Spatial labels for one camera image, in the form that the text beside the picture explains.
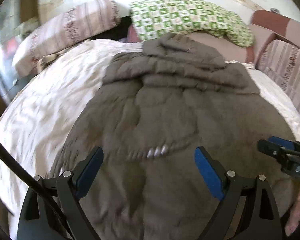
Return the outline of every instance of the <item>striped cushion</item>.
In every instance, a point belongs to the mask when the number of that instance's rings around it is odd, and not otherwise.
[[[119,22],[113,0],[94,0],[71,8],[32,32],[18,47],[12,64],[20,77],[27,76],[36,71],[41,57],[110,30]]]
[[[280,86],[300,113],[300,49],[274,40],[264,51],[257,69]]]

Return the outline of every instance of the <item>metal screw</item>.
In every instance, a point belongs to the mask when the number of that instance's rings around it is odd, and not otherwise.
[[[260,180],[266,180],[266,176],[261,174],[261,175],[259,175],[259,179]]]
[[[235,176],[235,172],[234,171],[227,171],[227,175],[229,177],[234,177]]]
[[[281,14],[277,8],[270,8],[270,11],[277,13],[277,14]]]
[[[71,171],[65,171],[64,173],[62,173],[62,176],[64,176],[65,178],[71,176]]]

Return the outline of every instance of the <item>bedding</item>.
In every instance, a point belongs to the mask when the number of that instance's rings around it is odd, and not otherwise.
[[[71,8],[33,31],[18,47],[12,65],[20,77],[37,74],[40,58],[116,27],[114,0],[94,0]]]
[[[77,117],[101,86],[111,58],[140,51],[140,43],[110,40],[86,41],[72,49],[36,76],[9,105],[0,119],[0,142],[32,176],[45,177]],[[277,108],[300,141],[300,115],[287,95],[261,71],[248,69],[248,73],[260,95]],[[0,198],[14,213],[9,215],[12,239],[16,239],[26,191],[27,186],[0,161]]]
[[[203,0],[144,0],[130,4],[131,20],[142,41],[165,33],[187,34],[198,30],[227,37],[236,45],[253,43],[251,30],[235,12]]]
[[[226,170],[264,174],[279,214],[293,203],[293,179],[256,148],[270,136],[294,139],[244,67],[167,33],[113,57],[50,177],[100,146],[103,165],[80,204],[101,239],[197,239],[218,205],[193,160],[200,145]]]

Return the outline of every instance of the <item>brown sofa armrest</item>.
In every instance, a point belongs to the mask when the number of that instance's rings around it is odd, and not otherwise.
[[[277,39],[300,48],[300,22],[274,12],[258,10],[252,15],[251,23],[271,30]]]

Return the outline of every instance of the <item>green checkered pillow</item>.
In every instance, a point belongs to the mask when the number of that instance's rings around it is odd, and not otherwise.
[[[235,12],[203,0],[145,0],[130,4],[133,26],[142,41],[167,33],[198,30],[227,37],[241,47],[253,43],[253,33]]]

